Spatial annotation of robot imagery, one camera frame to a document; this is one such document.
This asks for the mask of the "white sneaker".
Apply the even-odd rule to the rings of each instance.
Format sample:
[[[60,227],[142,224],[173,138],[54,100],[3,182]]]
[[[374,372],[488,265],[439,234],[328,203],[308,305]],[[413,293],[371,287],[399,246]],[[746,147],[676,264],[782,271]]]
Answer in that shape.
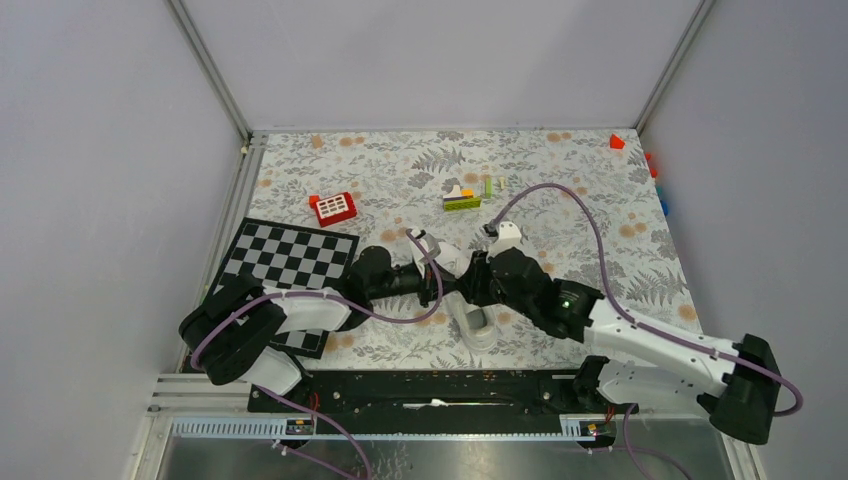
[[[430,234],[426,234],[422,240],[428,248],[429,256],[441,270],[450,274],[455,280],[466,273],[471,260],[465,252]],[[492,318],[494,310],[491,307],[470,304],[458,289],[448,293],[447,283],[447,280],[442,280],[442,303],[451,318],[456,321],[463,342],[469,350],[476,353],[488,352],[495,346],[498,338]]]

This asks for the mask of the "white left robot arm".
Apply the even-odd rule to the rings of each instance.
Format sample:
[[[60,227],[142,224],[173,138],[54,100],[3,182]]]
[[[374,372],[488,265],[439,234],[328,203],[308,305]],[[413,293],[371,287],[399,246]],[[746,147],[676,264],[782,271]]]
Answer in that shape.
[[[435,314],[470,260],[445,243],[412,245],[413,261],[394,267],[387,250],[370,247],[334,287],[281,289],[245,273],[207,298],[179,326],[189,364],[214,385],[242,380],[288,411],[309,401],[310,385],[294,355],[272,341],[283,333],[350,330],[368,319],[403,325]]]

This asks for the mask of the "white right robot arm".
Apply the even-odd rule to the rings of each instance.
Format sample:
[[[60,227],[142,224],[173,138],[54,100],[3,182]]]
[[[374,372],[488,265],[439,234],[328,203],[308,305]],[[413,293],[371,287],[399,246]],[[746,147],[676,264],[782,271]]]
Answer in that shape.
[[[623,352],[667,373],[660,395],[686,398],[722,433],[754,445],[768,442],[777,417],[780,370],[771,345],[695,334],[630,313],[576,281],[554,279],[517,248],[461,262],[456,288],[478,307],[502,305],[545,334]]]

